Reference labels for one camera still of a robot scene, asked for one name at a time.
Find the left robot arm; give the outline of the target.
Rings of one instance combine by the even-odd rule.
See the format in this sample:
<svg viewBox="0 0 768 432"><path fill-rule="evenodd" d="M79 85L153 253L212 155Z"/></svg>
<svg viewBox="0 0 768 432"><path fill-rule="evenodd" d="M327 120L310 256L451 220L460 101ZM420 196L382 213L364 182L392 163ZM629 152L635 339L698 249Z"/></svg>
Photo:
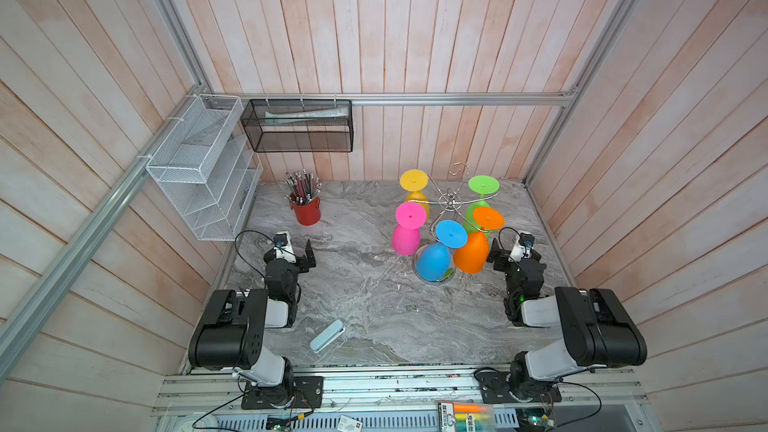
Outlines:
<svg viewBox="0 0 768 432"><path fill-rule="evenodd" d="M265 287L238 292L219 289L212 293L188 347L194 368L225 370L243 381L244 410L321 406L321 377L297 378L286 357L264 344L267 329L294 325L301 288L301 274L316 266L310 243L303 256L288 260L279 251L266 254Z"/></svg>

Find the blue wine glass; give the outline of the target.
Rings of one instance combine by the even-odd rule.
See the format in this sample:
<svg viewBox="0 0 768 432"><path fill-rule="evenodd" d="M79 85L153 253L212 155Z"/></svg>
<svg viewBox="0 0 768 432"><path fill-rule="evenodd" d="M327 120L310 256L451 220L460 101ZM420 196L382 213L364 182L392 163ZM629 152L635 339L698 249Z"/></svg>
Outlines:
<svg viewBox="0 0 768 432"><path fill-rule="evenodd" d="M454 272L453 253L468 241L464 227L454 220L444 220L435 228L436 242L418 254L415 271L424 281L439 283Z"/></svg>

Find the red pencil cup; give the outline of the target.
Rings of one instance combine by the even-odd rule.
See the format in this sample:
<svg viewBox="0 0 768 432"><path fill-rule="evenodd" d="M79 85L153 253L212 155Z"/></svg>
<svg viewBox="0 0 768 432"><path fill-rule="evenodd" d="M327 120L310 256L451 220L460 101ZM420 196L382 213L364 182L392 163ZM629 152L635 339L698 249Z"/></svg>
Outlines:
<svg viewBox="0 0 768 432"><path fill-rule="evenodd" d="M297 222L303 226L314 225L321 219L319 197L315 197L304 204L291 202L290 206L294 211Z"/></svg>

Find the chrome wine glass rack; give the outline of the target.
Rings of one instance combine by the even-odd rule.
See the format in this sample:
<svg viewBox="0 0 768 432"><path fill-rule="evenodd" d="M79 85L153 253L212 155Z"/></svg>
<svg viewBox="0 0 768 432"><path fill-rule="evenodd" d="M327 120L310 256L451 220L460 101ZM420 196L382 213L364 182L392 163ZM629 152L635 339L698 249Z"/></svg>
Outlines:
<svg viewBox="0 0 768 432"><path fill-rule="evenodd" d="M422 281L424 280L421 279L415 271L415 262L417 260L418 254L421 253L426 246L429 246L430 244L433 244L436 242L435 228L437 224L444 220L454 220L463 226L464 213L467 208L467 205L479 199L479 195L472 192L468 186L468 181L472 177L478 176L478 175L471 174L469 166L464 162L455 162L449 166L448 175L451 178L459 180L459 182L455 185L447 185L445 187L441 187L438 185L437 181L429 173L427 174L429 176L429 183L427 187L423 190L423 192L429 200L430 218L426 217L426 222L423 226L426 228L429 241L427 243L420 245L417 251L412 255L413 271L416 274L416 276ZM495 198L498 195L498 193L494 197L486 196L485 200L487 201L487 203L491 199ZM454 264L454 259L453 259L453 266L454 266L453 274L444 282L439 282L439 283L431 283L427 281L424 281L424 282L428 284L435 284L435 285L448 282L454 277L454 275L458 271L458 268Z"/></svg>

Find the light blue case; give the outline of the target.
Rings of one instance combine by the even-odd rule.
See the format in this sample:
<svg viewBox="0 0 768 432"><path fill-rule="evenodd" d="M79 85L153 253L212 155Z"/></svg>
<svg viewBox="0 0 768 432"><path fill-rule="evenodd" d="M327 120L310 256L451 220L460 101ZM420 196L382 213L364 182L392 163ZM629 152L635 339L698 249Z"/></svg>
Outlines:
<svg viewBox="0 0 768 432"><path fill-rule="evenodd" d="M344 331L344 323L341 320L335 320L322 332L320 332L314 339L311 340L310 350L314 353L320 353L324 348L338 339L344 333Z"/></svg>

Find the green wine glass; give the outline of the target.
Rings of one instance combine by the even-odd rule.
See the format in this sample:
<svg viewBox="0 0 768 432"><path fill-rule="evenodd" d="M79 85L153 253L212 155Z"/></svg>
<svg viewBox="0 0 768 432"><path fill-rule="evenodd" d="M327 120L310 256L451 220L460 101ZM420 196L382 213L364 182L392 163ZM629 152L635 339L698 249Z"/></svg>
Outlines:
<svg viewBox="0 0 768 432"><path fill-rule="evenodd" d="M467 205L464 213L463 227L468 234L478 231L478 224L474 220L473 213L477 208L489 208L485 200L486 196L494 197L499 189L500 183L496 178L487 175L478 175L468 181L469 189L479 195L479 199Z"/></svg>

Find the white mesh wall shelf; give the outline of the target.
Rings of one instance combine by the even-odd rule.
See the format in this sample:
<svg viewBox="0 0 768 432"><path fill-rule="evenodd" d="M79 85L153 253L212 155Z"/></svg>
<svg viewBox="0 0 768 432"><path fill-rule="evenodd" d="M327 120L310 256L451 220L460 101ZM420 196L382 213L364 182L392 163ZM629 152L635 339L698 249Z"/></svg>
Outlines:
<svg viewBox="0 0 768 432"><path fill-rule="evenodd" d="M236 96L201 94L172 121L147 171L196 239L231 242L243 229L263 172Z"/></svg>

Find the yellow wine glass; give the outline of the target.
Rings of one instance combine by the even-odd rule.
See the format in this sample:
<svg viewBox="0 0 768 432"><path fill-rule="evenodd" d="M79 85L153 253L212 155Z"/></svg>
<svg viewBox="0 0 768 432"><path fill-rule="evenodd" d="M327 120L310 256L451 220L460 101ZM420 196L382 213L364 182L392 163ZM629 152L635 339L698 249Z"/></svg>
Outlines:
<svg viewBox="0 0 768 432"><path fill-rule="evenodd" d="M428 183L428 174L418 169L408 170L400 177L400 186L408 193L405 201L419 204L425 210L426 217L430 218L429 200L423 192Z"/></svg>

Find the black mesh wall basket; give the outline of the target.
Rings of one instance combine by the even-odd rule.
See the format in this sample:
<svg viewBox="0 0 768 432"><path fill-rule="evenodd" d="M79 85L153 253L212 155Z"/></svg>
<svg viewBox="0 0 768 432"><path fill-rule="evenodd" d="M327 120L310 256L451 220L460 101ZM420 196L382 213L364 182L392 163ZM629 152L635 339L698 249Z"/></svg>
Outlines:
<svg viewBox="0 0 768 432"><path fill-rule="evenodd" d="M240 118L258 153L350 153L352 103L341 99L251 99Z"/></svg>

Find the orange wine glass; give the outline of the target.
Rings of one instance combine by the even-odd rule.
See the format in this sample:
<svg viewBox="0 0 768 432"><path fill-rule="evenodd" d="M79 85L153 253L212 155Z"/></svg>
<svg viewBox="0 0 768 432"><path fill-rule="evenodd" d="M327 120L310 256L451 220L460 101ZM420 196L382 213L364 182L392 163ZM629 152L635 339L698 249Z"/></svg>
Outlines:
<svg viewBox="0 0 768 432"><path fill-rule="evenodd" d="M475 209L472 217L477 231L468 236L467 243L457 249L453 257L455 266L467 274L477 274L483 269L490 252L486 234L500 230L505 225L504 217L490 207Z"/></svg>

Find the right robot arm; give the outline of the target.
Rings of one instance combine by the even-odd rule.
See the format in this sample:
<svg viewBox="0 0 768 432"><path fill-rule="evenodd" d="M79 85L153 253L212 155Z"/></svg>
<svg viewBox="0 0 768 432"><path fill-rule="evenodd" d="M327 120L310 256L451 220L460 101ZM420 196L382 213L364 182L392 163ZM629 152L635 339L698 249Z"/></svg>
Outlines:
<svg viewBox="0 0 768 432"><path fill-rule="evenodd" d="M507 319L516 327L554 329L561 337L517 353L507 372L475 370L484 403L559 401L557 385L566 377L646 361L646 341L613 291L557 287L550 296L541 294L546 265L532 235L523 234L510 249L495 239L486 261L505 275Z"/></svg>

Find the bundle of pencils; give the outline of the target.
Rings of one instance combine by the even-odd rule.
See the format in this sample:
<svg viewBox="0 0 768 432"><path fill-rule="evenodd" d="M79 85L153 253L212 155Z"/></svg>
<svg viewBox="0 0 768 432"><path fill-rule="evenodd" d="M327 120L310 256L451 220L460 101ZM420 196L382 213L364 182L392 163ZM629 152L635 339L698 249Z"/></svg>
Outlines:
<svg viewBox="0 0 768 432"><path fill-rule="evenodd" d="M289 188L287 199L292 205L309 205L321 191L322 183L312 172L286 173L283 183Z"/></svg>

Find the pink wine glass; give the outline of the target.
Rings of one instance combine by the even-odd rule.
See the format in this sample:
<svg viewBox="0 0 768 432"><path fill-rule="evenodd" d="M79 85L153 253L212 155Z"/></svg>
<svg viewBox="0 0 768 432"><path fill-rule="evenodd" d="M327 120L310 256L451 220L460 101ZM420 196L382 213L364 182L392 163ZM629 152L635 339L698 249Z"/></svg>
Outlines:
<svg viewBox="0 0 768 432"><path fill-rule="evenodd" d="M418 203L405 202L397 208L395 219L392 247L399 255L411 256L419 248L420 227L426 222L426 212Z"/></svg>

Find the highlighter marker box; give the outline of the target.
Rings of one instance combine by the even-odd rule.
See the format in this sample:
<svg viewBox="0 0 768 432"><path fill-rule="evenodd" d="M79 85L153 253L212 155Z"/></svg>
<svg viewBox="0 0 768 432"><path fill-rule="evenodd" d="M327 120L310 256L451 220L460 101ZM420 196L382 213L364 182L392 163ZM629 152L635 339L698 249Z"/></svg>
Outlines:
<svg viewBox="0 0 768 432"><path fill-rule="evenodd" d="M441 432L490 432L496 430L492 409L483 404L441 401L437 404Z"/></svg>

